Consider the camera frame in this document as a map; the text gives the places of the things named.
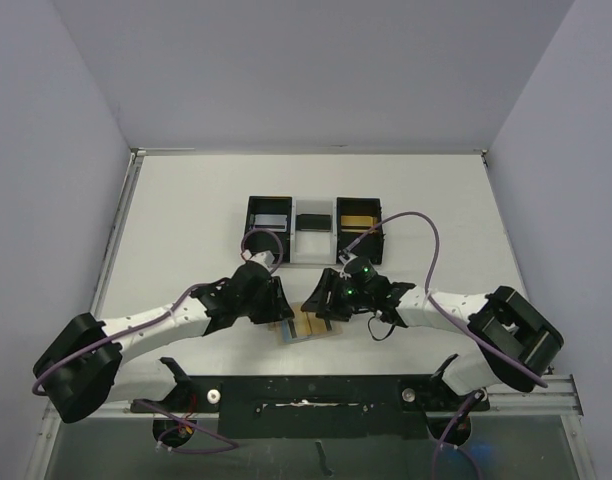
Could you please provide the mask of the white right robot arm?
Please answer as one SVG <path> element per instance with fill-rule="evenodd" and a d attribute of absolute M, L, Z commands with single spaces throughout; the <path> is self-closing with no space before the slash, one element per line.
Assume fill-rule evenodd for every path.
<path fill-rule="evenodd" d="M 434 402 L 455 408 L 467 394 L 504 384 L 530 393 L 564 345 L 561 333 L 517 290 L 500 286 L 492 293 L 431 292 L 414 283 L 392 282 L 365 257 L 341 270 L 324 269 L 302 311 L 347 322 L 370 313 L 393 327 L 423 327 L 462 334 L 477 346 L 458 354 L 431 384 Z"/>

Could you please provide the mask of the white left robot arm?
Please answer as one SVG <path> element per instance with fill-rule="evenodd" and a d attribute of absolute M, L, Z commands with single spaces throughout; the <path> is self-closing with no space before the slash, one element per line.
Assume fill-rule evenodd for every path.
<path fill-rule="evenodd" d="M 31 391 L 75 423 L 110 400 L 118 373 L 137 357 L 228 329 L 240 318 L 262 325 L 293 317 L 281 278 L 247 261 L 232 276 L 194 284 L 161 307 L 110 319 L 75 316 L 33 366 Z"/>

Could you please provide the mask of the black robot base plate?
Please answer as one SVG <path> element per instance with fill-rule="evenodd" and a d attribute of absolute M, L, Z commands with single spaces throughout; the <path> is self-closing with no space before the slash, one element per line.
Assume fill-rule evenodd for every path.
<path fill-rule="evenodd" d="M 215 414 L 233 439 L 426 438 L 432 417 L 462 405 L 431 374 L 350 376 L 190 376 L 155 406 Z"/>

